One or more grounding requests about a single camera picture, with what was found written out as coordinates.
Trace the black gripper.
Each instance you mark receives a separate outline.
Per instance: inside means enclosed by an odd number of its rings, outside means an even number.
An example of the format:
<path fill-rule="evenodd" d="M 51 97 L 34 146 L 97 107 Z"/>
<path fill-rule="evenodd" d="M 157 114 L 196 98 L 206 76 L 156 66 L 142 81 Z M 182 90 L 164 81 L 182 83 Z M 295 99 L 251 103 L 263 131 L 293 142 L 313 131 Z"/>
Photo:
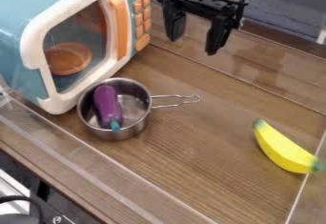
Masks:
<path fill-rule="evenodd" d="M 166 37 L 174 42 L 184 34 L 185 12 L 212 18 L 205 35 L 204 51 L 213 55 L 224 47 L 230 28 L 241 25 L 247 0 L 162 0 L 162 18 Z"/>

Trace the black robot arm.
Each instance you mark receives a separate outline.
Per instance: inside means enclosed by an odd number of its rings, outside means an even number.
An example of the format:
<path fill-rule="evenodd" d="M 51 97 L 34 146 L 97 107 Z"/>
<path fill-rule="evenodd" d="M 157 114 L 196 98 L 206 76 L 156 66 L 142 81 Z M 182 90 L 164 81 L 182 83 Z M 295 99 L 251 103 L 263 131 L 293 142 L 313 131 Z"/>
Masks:
<path fill-rule="evenodd" d="M 190 13 L 209 21 L 205 34 L 204 52 L 213 55 L 225 46 L 230 31 L 242 22 L 247 0 L 160 0 L 165 35 L 176 41 L 184 34 L 186 14 Z"/>

